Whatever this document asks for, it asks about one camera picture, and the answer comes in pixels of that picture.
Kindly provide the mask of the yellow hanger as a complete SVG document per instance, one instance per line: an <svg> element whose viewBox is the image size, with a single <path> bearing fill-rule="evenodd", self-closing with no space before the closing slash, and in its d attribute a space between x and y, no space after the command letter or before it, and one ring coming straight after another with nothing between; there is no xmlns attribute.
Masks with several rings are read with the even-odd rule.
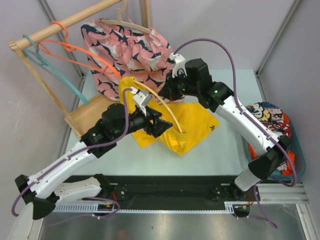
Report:
<svg viewBox="0 0 320 240"><path fill-rule="evenodd" d="M175 114L172 112L172 110L170 109L170 107L167 105L167 103L154 91L152 90L150 87L146 86L145 84L137 81L137 80L134 80L133 81L135 84L143 87L144 89L148 90L150 93L152 93L164 106L165 108L167 109L167 111L169 112L169 114L172 116L174 122L176 123L177 127L178 127L178 130L179 132L182 134L183 133L183 130L181 128L181 125L179 123L179 121L177 120Z"/></svg>

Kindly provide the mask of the yellow shorts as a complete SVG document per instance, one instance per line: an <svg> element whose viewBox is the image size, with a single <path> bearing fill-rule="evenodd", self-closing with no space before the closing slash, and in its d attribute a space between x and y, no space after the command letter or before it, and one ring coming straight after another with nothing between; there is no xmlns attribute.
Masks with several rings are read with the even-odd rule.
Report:
<svg viewBox="0 0 320 240"><path fill-rule="evenodd" d="M124 100L123 90L131 87L139 90L146 90L142 86L135 84L134 80L136 80L136 78L132 76L124 77L118 83L120 102L122 104L127 103L128 112L130 114L136 109L133 94L131 92L126 92L126 100ZM180 133L175 121L165 106L151 92L148 91L148 93L152 96L152 100L149 102L148 106L161 112L162 116L160 118L173 123L173 127L157 138L148 135L144 130L134 132L133 137L142 149L155 142L162 142L162 144L172 152L179 156L183 156L208 137L220 124L216 117L212 116L211 113L197 102L170 103L160 96L176 116L182 128L182 133Z"/></svg>

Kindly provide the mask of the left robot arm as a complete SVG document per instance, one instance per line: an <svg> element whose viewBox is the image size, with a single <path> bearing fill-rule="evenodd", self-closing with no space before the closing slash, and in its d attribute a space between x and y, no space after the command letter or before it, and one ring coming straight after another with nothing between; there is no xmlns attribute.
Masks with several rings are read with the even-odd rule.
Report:
<svg viewBox="0 0 320 240"><path fill-rule="evenodd" d="M97 123L55 162L40 172L20 175L15 184L20 197L26 204L32 204L33 220L40 220L62 204L80 199L106 201L113 188L102 174L95 174L85 180L67 182L73 173L116 147L117 142L128 134L144 130L157 138L173 124L163 120L162 113L148 106L136 107L133 113L121 103L111 104Z"/></svg>

